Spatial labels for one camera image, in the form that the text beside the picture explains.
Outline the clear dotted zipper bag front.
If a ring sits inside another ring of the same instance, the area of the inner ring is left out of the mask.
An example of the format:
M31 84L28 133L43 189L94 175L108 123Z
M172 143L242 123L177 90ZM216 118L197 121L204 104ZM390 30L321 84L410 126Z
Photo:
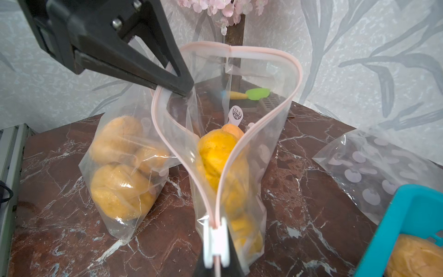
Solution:
M151 117L153 90L136 84L103 114L79 164L108 232L127 244L180 162Z

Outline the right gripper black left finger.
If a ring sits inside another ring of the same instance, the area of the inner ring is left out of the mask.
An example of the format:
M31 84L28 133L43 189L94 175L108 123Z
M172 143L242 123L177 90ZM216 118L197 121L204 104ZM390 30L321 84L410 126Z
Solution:
M213 268L206 268L204 264L204 258L201 254L198 259L197 263L195 265L195 270L193 272L192 277L214 277L214 270Z

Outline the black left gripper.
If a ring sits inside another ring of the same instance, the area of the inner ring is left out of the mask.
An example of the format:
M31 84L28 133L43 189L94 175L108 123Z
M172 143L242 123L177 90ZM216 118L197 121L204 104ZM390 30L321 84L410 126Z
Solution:
M79 75L89 69L187 96L194 80L160 1L19 1L39 46ZM160 66L128 45L137 36Z

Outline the orange brown potato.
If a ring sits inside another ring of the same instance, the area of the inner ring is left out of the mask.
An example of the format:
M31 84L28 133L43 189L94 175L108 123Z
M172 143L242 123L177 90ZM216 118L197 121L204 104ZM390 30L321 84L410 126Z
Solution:
M145 175L162 171L170 157L168 150L156 148L153 146L145 146L139 148L133 158L133 166Z

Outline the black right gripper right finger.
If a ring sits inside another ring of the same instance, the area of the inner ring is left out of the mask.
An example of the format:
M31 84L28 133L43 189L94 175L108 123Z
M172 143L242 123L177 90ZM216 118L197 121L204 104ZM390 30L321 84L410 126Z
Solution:
M230 231L228 231L228 246L229 246L229 256L230 262L229 265L221 266L220 274L221 277L245 277L243 269L241 267L241 263L236 254L235 246L233 243L233 239L231 237Z

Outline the yellow orange potato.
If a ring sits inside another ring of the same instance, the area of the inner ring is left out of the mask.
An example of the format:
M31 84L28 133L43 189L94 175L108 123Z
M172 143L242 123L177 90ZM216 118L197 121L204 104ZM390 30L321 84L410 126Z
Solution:
M237 142L238 139L232 134L215 129L203 136L197 144L205 177L215 192L218 190L227 159Z

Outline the green potato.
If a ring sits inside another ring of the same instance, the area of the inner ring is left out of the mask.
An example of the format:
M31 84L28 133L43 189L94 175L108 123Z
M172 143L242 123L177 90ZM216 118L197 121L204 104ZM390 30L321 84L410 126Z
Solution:
M263 248L263 237L257 222L247 211L247 191L238 181L224 186L222 204L230 221L236 250L241 250L250 259Z

